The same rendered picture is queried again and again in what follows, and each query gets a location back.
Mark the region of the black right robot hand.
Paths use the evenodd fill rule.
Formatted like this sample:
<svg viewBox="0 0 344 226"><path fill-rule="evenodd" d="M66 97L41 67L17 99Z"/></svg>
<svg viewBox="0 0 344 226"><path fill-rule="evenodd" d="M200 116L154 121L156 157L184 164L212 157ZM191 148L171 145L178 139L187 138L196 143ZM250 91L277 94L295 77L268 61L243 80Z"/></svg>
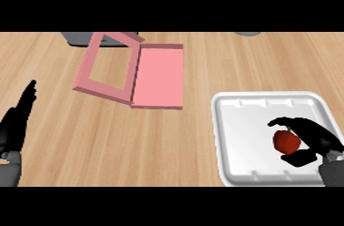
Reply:
<svg viewBox="0 0 344 226"><path fill-rule="evenodd" d="M295 168L303 167L317 160L320 154L329 162L344 154L344 145L333 133L306 118L274 118L267 126L284 126L295 136L306 144L306 149L296 150L290 155L281 155L280 159Z"/></svg>

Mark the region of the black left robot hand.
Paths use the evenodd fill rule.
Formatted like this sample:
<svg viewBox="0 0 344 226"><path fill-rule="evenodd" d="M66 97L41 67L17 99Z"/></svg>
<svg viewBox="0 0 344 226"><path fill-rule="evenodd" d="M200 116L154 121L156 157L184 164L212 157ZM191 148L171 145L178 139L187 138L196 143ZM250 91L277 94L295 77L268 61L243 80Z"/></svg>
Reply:
<svg viewBox="0 0 344 226"><path fill-rule="evenodd" d="M26 121L36 100L35 85L36 81L32 80L21 92L17 105L7 110L0 120L0 155L21 150Z"/></svg>

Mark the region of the red bell pepper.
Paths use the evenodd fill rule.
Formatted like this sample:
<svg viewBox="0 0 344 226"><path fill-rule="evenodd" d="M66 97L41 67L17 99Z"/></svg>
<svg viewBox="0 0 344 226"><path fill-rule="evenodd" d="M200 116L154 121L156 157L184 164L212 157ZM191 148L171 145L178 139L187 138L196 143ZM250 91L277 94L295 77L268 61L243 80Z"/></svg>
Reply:
<svg viewBox="0 0 344 226"><path fill-rule="evenodd" d="M281 154L290 155L299 148L301 139L287 130L278 130L272 136L272 144Z"/></svg>

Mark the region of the white foam tray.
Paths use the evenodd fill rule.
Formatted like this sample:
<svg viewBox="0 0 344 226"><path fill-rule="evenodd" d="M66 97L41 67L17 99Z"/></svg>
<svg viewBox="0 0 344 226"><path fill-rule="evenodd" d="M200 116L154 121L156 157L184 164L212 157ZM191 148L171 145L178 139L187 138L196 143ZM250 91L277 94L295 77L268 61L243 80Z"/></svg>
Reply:
<svg viewBox="0 0 344 226"><path fill-rule="evenodd" d="M210 99L216 168L227 186L321 185L315 160L295 168L280 159L272 135L278 117L306 118L336 136L340 131L321 97L309 91L219 92Z"/></svg>

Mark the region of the pink open cardboard box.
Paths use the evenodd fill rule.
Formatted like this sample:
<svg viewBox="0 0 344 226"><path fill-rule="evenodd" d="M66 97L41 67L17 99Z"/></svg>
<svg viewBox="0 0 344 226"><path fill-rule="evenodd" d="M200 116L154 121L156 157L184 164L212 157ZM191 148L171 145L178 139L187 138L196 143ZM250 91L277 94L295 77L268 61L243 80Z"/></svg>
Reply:
<svg viewBox="0 0 344 226"><path fill-rule="evenodd" d="M107 36L131 48L123 88L89 78L100 40ZM72 89L129 105L131 108L182 108L182 45L144 44L131 32L91 35Z"/></svg>

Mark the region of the dark grey flat object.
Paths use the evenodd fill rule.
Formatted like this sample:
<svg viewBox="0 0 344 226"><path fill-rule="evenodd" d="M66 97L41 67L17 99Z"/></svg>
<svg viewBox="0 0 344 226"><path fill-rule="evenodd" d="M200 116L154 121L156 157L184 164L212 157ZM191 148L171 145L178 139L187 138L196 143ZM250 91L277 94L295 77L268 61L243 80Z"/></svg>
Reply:
<svg viewBox="0 0 344 226"><path fill-rule="evenodd" d="M88 47L88 42L91 39L91 32L63 32L61 36L67 41L70 46ZM120 42L113 40L110 37L103 36L100 40L100 47L126 47Z"/></svg>

